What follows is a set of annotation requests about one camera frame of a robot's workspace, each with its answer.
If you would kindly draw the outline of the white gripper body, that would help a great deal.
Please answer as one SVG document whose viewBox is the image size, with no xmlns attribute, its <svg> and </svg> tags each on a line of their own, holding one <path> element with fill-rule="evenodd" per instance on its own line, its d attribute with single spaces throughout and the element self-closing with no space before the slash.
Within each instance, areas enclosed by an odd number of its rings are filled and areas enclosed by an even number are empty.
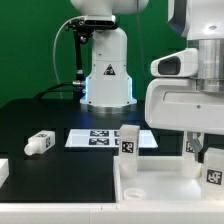
<svg viewBox="0 0 224 224">
<path fill-rule="evenodd" d="M 145 99 L 151 128 L 224 135 L 224 96 L 198 89 L 199 51 L 186 48 L 151 63 Z"/>
</svg>

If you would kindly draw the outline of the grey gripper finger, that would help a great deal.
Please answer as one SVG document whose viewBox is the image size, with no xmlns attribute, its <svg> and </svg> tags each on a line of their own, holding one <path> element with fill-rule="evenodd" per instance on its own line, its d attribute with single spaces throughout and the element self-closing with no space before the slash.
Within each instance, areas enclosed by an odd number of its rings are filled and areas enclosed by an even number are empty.
<svg viewBox="0 0 224 224">
<path fill-rule="evenodd" d="M 200 132 L 188 132 L 187 140 L 190 143 L 190 146 L 194 150 L 195 160 L 199 161 L 200 152 L 204 144 L 204 134 Z"/>
</svg>

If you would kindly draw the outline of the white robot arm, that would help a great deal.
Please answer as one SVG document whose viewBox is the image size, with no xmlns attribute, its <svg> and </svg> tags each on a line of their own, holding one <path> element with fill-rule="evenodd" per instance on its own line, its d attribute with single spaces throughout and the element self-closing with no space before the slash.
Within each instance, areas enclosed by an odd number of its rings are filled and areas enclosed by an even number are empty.
<svg viewBox="0 0 224 224">
<path fill-rule="evenodd" d="M 83 32 L 93 34 L 92 70 L 81 103 L 134 103 L 126 61 L 138 55 L 116 17 L 143 11 L 149 0 L 70 2 L 81 13 Z M 224 151 L 224 0 L 168 0 L 168 24 L 187 47 L 151 63 L 145 121 L 151 128 L 185 131 L 198 157 L 210 149 Z"/>
</svg>

